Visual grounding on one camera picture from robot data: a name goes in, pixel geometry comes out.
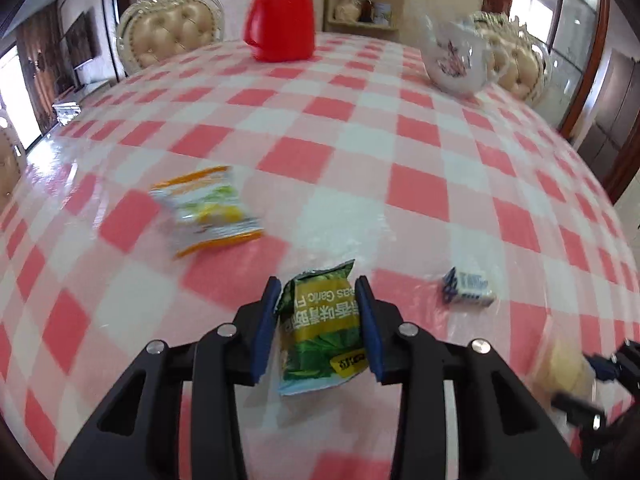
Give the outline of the small blue white packet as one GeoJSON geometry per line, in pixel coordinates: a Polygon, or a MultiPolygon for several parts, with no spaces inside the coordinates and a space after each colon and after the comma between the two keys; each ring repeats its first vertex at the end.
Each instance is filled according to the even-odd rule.
{"type": "Polygon", "coordinates": [[[489,307],[496,299],[487,276],[454,266],[442,278],[442,301],[445,304],[472,304],[489,307]]]}

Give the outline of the beige tufted chair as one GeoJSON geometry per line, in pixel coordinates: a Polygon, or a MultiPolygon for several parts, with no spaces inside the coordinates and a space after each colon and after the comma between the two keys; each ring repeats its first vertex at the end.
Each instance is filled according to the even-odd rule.
{"type": "Polygon", "coordinates": [[[137,0],[116,29],[118,57],[128,76],[222,40],[220,0],[137,0]]]}
{"type": "Polygon", "coordinates": [[[552,63],[546,45],[521,24],[520,19],[504,13],[474,12],[470,19],[475,30],[491,47],[503,53],[492,56],[490,66],[503,71],[498,85],[514,98],[534,107],[547,91],[552,63]]]}
{"type": "Polygon", "coordinates": [[[1,128],[0,134],[0,211],[12,198],[17,182],[26,169],[24,146],[12,126],[1,128]]]}

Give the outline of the wall television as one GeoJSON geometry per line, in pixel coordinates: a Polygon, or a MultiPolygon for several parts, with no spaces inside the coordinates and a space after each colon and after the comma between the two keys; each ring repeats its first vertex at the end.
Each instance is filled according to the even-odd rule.
{"type": "Polygon", "coordinates": [[[88,64],[99,54],[93,10],[81,12],[63,36],[73,70],[88,64]]]}

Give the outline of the red thermos jug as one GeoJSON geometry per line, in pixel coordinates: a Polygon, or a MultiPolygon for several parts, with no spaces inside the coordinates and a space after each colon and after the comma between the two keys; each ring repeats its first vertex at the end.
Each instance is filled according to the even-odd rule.
{"type": "Polygon", "coordinates": [[[244,41],[259,62],[308,60],[314,54],[314,2],[252,0],[244,41]]]}

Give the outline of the white floral teapot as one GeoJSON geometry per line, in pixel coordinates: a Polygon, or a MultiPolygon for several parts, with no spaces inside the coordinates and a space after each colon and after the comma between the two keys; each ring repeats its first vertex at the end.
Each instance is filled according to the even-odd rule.
{"type": "Polygon", "coordinates": [[[490,44],[468,22],[433,21],[424,15],[421,25],[422,61],[427,76],[440,90],[470,98],[508,71],[506,49],[490,44]]]}

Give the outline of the red checkered tablecloth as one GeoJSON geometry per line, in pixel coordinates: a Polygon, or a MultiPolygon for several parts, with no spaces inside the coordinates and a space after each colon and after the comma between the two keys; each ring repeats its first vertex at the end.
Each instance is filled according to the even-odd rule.
{"type": "Polygon", "coordinates": [[[639,335],[620,220],[528,106],[447,96],[392,42],[323,34],[291,64],[226,42],[124,80],[29,154],[1,216],[2,416],[50,476],[148,341],[197,340],[270,276],[346,260],[407,320],[483,337],[518,374],[547,323],[589,353],[639,335]],[[264,234],[176,258],[149,190],[216,166],[264,234]],[[445,304],[454,266],[495,301],[445,304]]]}

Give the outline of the yellow orange snack packet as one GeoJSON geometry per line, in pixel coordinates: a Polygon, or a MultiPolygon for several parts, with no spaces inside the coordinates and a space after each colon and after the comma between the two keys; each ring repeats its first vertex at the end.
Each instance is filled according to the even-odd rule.
{"type": "Polygon", "coordinates": [[[241,200],[231,166],[216,166],[154,184],[149,196],[168,213],[175,257],[257,240],[260,219],[241,200]]]}

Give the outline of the cream white snack packet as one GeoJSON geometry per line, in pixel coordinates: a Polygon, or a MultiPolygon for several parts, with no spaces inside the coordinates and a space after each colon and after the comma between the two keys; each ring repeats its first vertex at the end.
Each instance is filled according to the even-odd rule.
{"type": "Polygon", "coordinates": [[[546,330],[528,374],[534,396],[547,405],[558,393],[592,401],[595,382],[596,375],[576,344],[554,330],[546,330]]]}

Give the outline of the dark green snack packet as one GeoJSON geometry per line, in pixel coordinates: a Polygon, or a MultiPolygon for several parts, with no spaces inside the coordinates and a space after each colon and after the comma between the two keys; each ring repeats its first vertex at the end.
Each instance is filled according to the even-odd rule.
{"type": "Polygon", "coordinates": [[[281,396],[349,382],[368,367],[360,314],[349,281],[352,260],[289,280],[276,307],[281,396]]]}

